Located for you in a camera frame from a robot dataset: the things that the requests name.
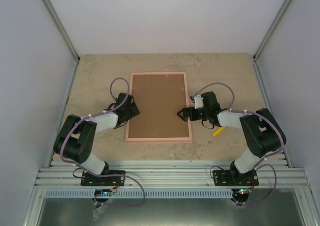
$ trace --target black mounting bracket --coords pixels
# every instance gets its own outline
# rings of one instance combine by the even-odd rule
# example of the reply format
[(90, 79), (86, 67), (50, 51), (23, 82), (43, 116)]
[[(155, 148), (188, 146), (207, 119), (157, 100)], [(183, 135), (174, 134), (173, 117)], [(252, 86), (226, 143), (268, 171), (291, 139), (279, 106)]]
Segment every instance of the black mounting bracket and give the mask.
[(259, 185), (257, 172), (251, 170), (246, 173), (239, 173), (235, 176), (232, 169), (230, 170), (213, 170), (213, 181), (215, 186), (254, 186)]
[[(122, 174), (125, 175), (126, 171), (123, 170), (110, 170), (109, 174)], [(124, 186), (125, 177), (96, 177), (88, 172), (82, 173), (81, 186)]]

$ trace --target wire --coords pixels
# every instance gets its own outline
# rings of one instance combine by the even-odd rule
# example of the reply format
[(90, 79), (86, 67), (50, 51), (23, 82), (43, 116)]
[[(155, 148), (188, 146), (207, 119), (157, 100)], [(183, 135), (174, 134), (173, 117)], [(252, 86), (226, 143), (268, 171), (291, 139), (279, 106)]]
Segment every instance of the wire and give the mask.
[(83, 169), (81, 169), (81, 168), (76, 168), (76, 169), (72, 172), (73, 177), (83, 179), (84, 177), (82, 177), (82, 176), (81, 176), (81, 177), (79, 177), (79, 176), (75, 176), (75, 172), (76, 172), (76, 171), (78, 171), (78, 170), (83, 170)]
[(114, 189), (116, 190), (119, 187), (119, 183), (113, 177), (111, 177), (110, 179), (111, 179), (111, 182), (115, 184), (115, 186), (112, 189), (110, 189), (113, 192)]
[(254, 185), (255, 185), (255, 182), (252, 180), (252, 178), (248, 177), (247, 178), (251, 183), (252, 183), (252, 187), (250, 188), (251, 190), (254, 189)]
[(121, 128), (121, 127), (125, 126), (125, 125), (128, 123), (128, 121), (129, 121), (129, 120), (125, 121), (125, 123), (122, 124), (122, 125), (119, 125), (119, 126), (117, 126), (117, 127), (114, 127), (113, 129), (117, 129), (117, 128)]
[(222, 82), (213, 82), (213, 83), (210, 83), (210, 84), (202, 87), (199, 91), (197, 91), (197, 92), (193, 95), (193, 97), (195, 97), (196, 95), (198, 95), (198, 94), (199, 94), (202, 90), (204, 90), (205, 88), (207, 88), (207, 87), (209, 87), (209, 86), (212, 86), (212, 85), (223, 85), (223, 86), (225, 86), (225, 87), (227, 87), (227, 88), (229, 89), (229, 91), (230, 91), (231, 94), (232, 94), (232, 101), (230, 102), (230, 104), (229, 104), (229, 106), (228, 106), (228, 109), (230, 109), (231, 106), (233, 105), (233, 103), (235, 102), (235, 98), (236, 98), (236, 97), (235, 97), (235, 93), (234, 93), (234, 91), (232, 90), (232, 88), (231, 88), (230, 86), (228, 86), (227, 84), (222, 83)]
[(214, 168), (214, 167), (217, 167), (217, 168), (219, 168), (219, 169), (221, 169), (225, 174), (229, 174), (227, 171), (225, 171), (222, 167), (219, 167), (219, 166), (212, 166), (211, 168), (210, 168), (210, 176), (211, 176), (211, 178), (212, 179), (214, 179), (214, 176), (212, 175), (212, 173), (211, 173), (211, 170)]
[(212, 125), (212, 128), (206, 127), (206, 126), (204, 125), (204, 121), (203, 121), (203, 120), (201, 120), (201, 124), (202, 124), (202, 126), (203, 126), (204, 128), (206, 128), (206, 129), (214, 129), (214, 127), (215, 127), (215, 126), (213, 126), (213, 125)]
[(258, 114), (257, 112), (253, 112), (253, 111), (247, 111), (247, 110), (243, 110), (243, 111), (240, 111), (240, 110), (232, 110), (232, 109), (229, 109), (230, 112), (234, 112), (234, 113), (245, 113), (245, 114), (253, 114), (259, 118), (261, 118), (263, 121), (265, 121), (267, 124), (269, 124), (269, 126), (273, 129), (273, 131), (275, 131), (276, 135), (278, 136), (279, 140), (280, 140), (280, 148), (273, 152), (273, 153), (270, 153), (270, 154), (267, 154), (266, 156), (264, 156), (263, 158), (261, 158), (255, 165), (254, 167), (257, 167), (258, 165), (260, 165), (266, 158), (268, 157), (271, 157), (273, 155), (276, 155), (280, 152), (283, 151), (284, 147), (285, 147), (285, 143), (284, 143), (284, 139), (282, 138), (279, 130), (276, 128), (276, 126), (274, 126), (267, 118), (265, 118), (264, 116)]
[(90, 118), (99, 117), (99, 116), (102, 116), (102, 115), (106, 115), (106, 114), (108, 114), (108, 113), (110, 113), (110, 112), (113, 112), (113, 111), (115, 111), (116, 109), (118, 109), (119, 107), (121, 107), (121, 106), (125, 103), (125, 101), (127, 100), (128, 96), (129, 96), (129, 92), (130, 92), (129, 82), (128, 82), (125, 78), (117, 77), (117, 78), (115, 78), (115, 79), (111, 82), (111, 84), (110, 84), (110, 91), (112, 91), (112, 85), (113, 85), (113, 83), (114, 83), (115, 81), (117, 81), (117, 80), (123, 80), (123, 81), (126, 83), (126, 85), (127, 85), (127, 93), (126, 93), (126, 95), (125, 95), (125, 97), (124, 97), (124, 100), (123, 100), (119, 105), (117, 105), (115, 108), (112, 108), (112, 109), (109, 110), (109, 111), (104, 110), (103, 112), (97, 113), (97, 114), (95, 114), (95, 115), (89, 115), (89, 116), (87, 116), (87, 117), (84, 117), (84, 118), (80, 119), (80, 121), (77, 122), (77, 123), (73, 126), (73, 128), (72, 128), (72, 129), (70, 130), (70, 132), (67, 134), (67, 136), (65, 137), (65, 139), (64, 139), (64, 141), (63, 141), (63, 143), (62, 143), (62, 146), (61, 146), (61, 149), (60, 149), (60, 159), (61, 159), (62, 162), (77, 164), (77, 163), (76, 163), (75, 161), (73, 161), (73, 160), (66, 160), (66, 159), (64, 159), (64, 149), (65, 149), (66, 144), (67, 144), (68, 140), (70, 139), (71, 135), (73, 134), (73, 132), (78, 128), (78, 126), (79, 126), (82, 122), (84, 122), (85, 120), (88, 120), (88, 119), (90, 119)]
[(137, 203), (137, 204), (120, 204), (120, 203), (111, 203), (111, 202), (98, 202), (97, 201), (97, 196), (94, 197), (94, 202), (96, 204), (100, 204), (100, 205), (112, 205), (112, 206), (120, 206), (120, 207), (139, 207), (143, 204), (145, 204), (146, 202), (146, 192), (144, 190), (144, 188), (142, 187), (142, 185), (133, 177), (130, 177), (128, 175), (124, 175), (124, 174), (110, 174), (110, 175), (98, 175), (95, 174), (93, 172), (88, 171), (90, 174), (97, 176), (97, 177), (127, 177), (129, 179), (131, 179), (132, 181), (136, 182), (138, 184), (138, 186), (141, 188), (142, 193), (143, 193), (143, 198), (142, 201)]
[(115, 78), (115, 79), (111, 82), (111, 84), (110, 84), (110, 92), (111, 92), (111, 93), (112, 93), (112, 85), (113, 85), (113, 83), (114, 83), (115, 81), (117, 81), (117, 80), (123, 80), (123, 81), (125, 81), (125, 83), (126, 83), (126, 85), (127, 85), (127, 93), (126, 93), (123, 101), (122, 101), (119, 105), (117, 105), (115, 108), (112, 108), (111, 110), (108, 110), (108, 111), (104, 110), (103, 112), (97, 113), (97, 114), (95, 114), (95, 115), (89, 115), (89, 116), (87, 116), (87, 117), (82, 118), (79, 122), (77, 122), (77, 123), (73, 126), (73, 128), (70, 130), (70, 132), (67, 134), (67, 136), (65, 137), (65, 139), (64, 139), (64, 141), (63, 141), (63, 143), (62, 143), (62, 146), (61, 146), (61, 149), (60, 149), (60, 159), (61, 159), (61, 161), (63, 161), (63, 162), (74, 163), (75, 166), (78, 166), (78, 167), (81, 168), (82, 170), (84, 170), (84, 171), (86, 171), (87, 173), (90, 173), (91, 175), (96, 176), (96, 177), (127, 177), (127, 178), (131, 179), (132, 181), (136, 182), (136, 183), (138, 184), (138, 186), (141, 188), (142, 193), (143, 193), (142, 202), (137, 203), (137, 204), (132, 204), (132, 205), (131, 205), (131, 204), (119, 204), (119, 203), (108, 203), (108, 202), (100, 203), (100, 204), (113, 205), (113, 206), (121, 206), (121, 207), (138, 207), (138, 206), (141, 206), (141, 205), (145, 204), (145, 202), (146, 202), (146, 192), (144, 191), (144, 188), (143, 188), (142, 185), (138, 182), (138, 180), (136, 180), (135, 178), (130, 177), (130, 176), (128, 176), (128, 175), (124, 175), (124, 174), (108, 174), (108, 175), (95, 174), (94, 172), (88, 171), (88, 170), (87, 170), (85, 167), (83, 167), (81, 164), (79, 164), (79, 163), (77, 163), (77, 162), (75, 162), (75, 161), (73, 161), (73, 160), (66, 160), (66, 159), (64, 159), (64, 156), (63, 156), (63, 155), (64, 155), (64, 149), (65, 149), (65, 147), (66, 147), (66, 144), (67, 144), (68, 140), (70, 139), (72, 133), (77, 129), (77, 127), (78, 127), (82, 122), (84, 122), (85, 120), (88, 120), (88, 119), (90, 119), (90, 118), (99, 117), (99, 116), (102, 116), (102, 115), (106, 115), (106, 114), (108, 114), (108, 113), (110, 113), (110, 112), (113, 112), (113, 111), (115, 111), (116, 109), (118, 109), (119, 107), (121, 107), (121, 106), (125, 103), (125, 101), (127, 100), (128, 96), (129, 96), (129, 92), (130, 92), (129, 82), (128, 82), (125, 78), (122, 78), (122, 77), (117, 77), (117, 78)]
[(237, 205), (256, 205), (258, 203), (262, 203), (266, 200), (268, 200), (275, 192), (275, 189), (276, 189), (276, 185), (277, 185), (277, 173), (276, 173), (276, 170), (275, 168), (271, 165), (271, 164), (264, 164), (264, 165), (261, 165), (257, 168), (257, 170), (259, 170), (260, 168), (262, 167), (265, 167), (265, 166), (269, 166), (271, 167), (271, 169), (273, 170), (273, 173), (274, 173), (274, 187), (272, 188), (272, 191), (263, 199), (259, 200), (259, 201), (256, 201), (256, 202), (237, 202), (237, 200), (233, 197), (232, 200), (237, 204)]

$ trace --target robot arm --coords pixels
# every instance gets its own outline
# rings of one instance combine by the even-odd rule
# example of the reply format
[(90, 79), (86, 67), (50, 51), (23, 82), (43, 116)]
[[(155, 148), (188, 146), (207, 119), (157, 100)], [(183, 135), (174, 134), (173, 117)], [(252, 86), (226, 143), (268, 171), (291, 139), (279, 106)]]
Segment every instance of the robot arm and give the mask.
[[(244, 185), (248, 177), (254, 178), (256, 175), (254, 170), (256, 163), (280, 148), (281, 142), (276, 132), (258, 116), (221, 109), (214, 92), (206, 92), (191, 99), (194, 100), (195, 106), (183, 108), (177, 113), (182, 120), (187, 121), (189, 118), (191, 121), (209, 121), (213, 127), (235, 127), (244, 132), (248, 149), (231, 163), (227, 175), (219, 173), (218, 179), (221, 180), (218, 181), (229, 183), (223, 185)], [(285, 144), (286, 137), (270, 111), (262, 108), (256, 113), (268, 119), (276, 127)]]
[[(112, 106), (119, 105), (124, 100), (125, 96), (125, 93), (120, 93), (116, 102), (112, 103), (106, 111)], [(67, 141), (63, 151), (64, 158), (69, 158), (81, 164), (84, 168), (95, 174), (109, 174), (109, 165), (92, 153), (95, 134), (108, 128), (116, 128), (137, 115), (139, 115), (139, 110), (135, 104), (134, 98), (131, 95), (128, 95), (126, 102), (114, 112), (85, 120), (78, 126), (74, 131), (73, 136)], [(75, 115), (69, 115), (66, 118), (53, 145), (53, 151), (55, 153), (60, 154), (62, 144), (68, 133), (80, 120), (81, 118)]]

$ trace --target pink frame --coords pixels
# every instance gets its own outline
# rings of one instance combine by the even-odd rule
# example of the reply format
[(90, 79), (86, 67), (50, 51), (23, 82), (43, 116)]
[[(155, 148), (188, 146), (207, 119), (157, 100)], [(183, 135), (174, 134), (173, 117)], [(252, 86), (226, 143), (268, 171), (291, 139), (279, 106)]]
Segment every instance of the pink frame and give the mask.
[[(135, 75), (183, 75), (184, 78), (184, 92), (185, 92), (185, 102), (186, 106), (189, 106), (189, 94), (188, 94), (188, 84), (187, 84), (187, 74), (186, 72), (134, 72), (130, 76), (130, 94), (132, 93), (132, 83), (133, 77)], [(168, 137), (168, 138), (129, 138), (129, 125), (130, 121), (126, 125), (126, 142), (191, 142), (192, 141), (192, 129), (191, 122), (188, 120), (188, 130), (189, 137)]]

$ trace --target gray floor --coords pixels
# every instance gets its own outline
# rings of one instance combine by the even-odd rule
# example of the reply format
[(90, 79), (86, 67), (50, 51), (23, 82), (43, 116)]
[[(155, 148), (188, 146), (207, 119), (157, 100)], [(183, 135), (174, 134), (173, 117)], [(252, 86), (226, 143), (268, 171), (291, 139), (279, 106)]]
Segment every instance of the gray floor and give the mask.
[[(264, 197), (268, 190), (256, 190), (250, 200)], [(133, 199), (117, 202), (134, 203)], [(109, 206), (97, 221), (90, 199), (45, 200), (39, 226), (112, 225), (304, 225), (291, 192), (277, 191), (268, 201), (245, 208), (224, 199), (149, 199), (138, 208)]]

